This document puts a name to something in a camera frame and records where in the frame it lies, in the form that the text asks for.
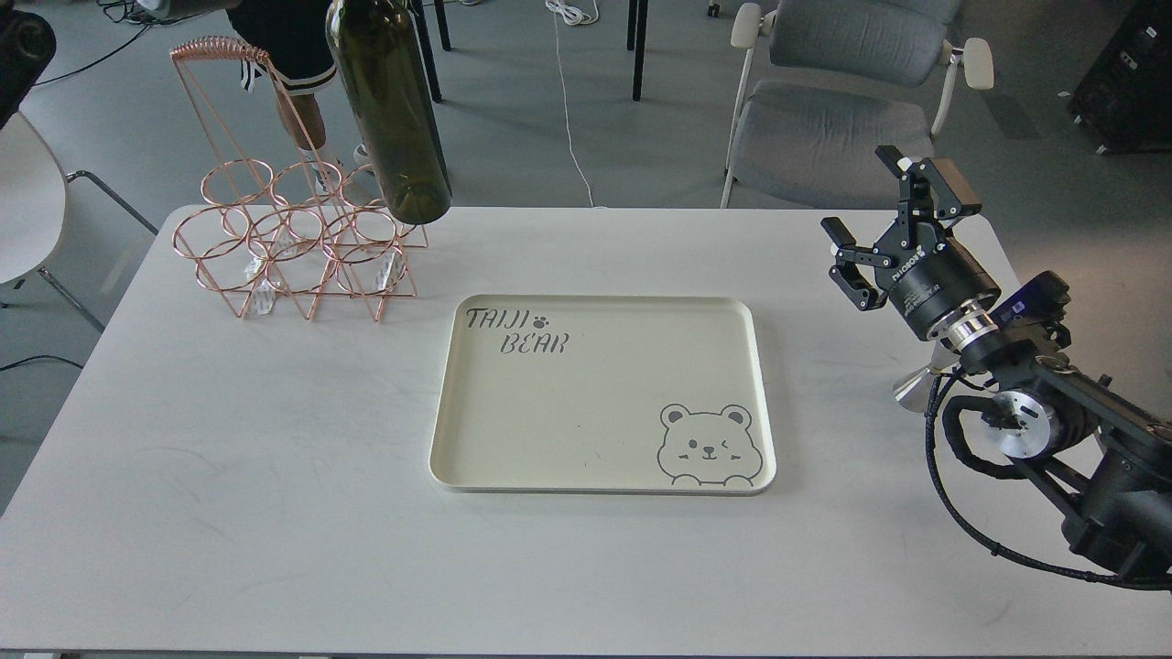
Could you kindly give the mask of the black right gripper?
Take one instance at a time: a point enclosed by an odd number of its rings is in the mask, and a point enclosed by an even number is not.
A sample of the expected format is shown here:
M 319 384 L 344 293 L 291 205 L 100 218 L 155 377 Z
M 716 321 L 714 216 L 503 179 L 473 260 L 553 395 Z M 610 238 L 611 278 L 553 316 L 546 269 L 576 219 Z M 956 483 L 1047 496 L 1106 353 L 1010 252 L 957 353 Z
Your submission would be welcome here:
M 874 245 L 860 246 L 841 218 L 823 218 L 834 245 L 831 279 L 858 310 L 883 308 L 888 299 L 919 340 L 963 303 L 992 308 L 1001 288 L 950 232 L 982 211 L 970 183 L 949 158 L 912 161 L 890 145 L 874 152 L 899 179 L 897 220 Z

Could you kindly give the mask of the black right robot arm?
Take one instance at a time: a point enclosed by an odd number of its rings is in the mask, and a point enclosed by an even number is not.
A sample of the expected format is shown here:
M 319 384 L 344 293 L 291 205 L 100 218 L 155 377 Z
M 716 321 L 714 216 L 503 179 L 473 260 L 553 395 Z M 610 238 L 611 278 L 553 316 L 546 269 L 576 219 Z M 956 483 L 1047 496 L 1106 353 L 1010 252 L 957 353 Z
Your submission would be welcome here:
M 899 181 L 897 217 L 860 246 L 837 217 L 831 279 L 857 308 L 892 303 L 932 362 L 897 383 L 897 401 L 926 420 L 935 491 L 958 526 L 1023 568 L 1120 589 L 1168 589 L 1168 422 L 1130 405 L 1111 379 L 1089 379 L 1067 356 L 1069 287 L 1044 271 L 1001 299 L 992 276 L 953 235 L 982 208 L 950 159 L 912 161 L 877 147 Z M 1051 566 L 1002 546 L 958 512 L 935 458 L 942 433 L 955 458 L 997 480 L 1029 481 L 1062 512 L 1072 553 L 1098 572 Z

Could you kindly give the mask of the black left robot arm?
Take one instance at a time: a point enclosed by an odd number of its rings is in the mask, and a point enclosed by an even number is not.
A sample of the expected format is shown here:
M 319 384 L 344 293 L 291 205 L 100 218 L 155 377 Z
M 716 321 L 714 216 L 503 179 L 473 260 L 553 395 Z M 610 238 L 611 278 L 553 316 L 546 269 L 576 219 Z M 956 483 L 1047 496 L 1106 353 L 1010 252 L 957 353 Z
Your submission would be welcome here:
M 56 53 L 56 35 L 45 16 L 1 4 L 1 129 L 18 113 Z

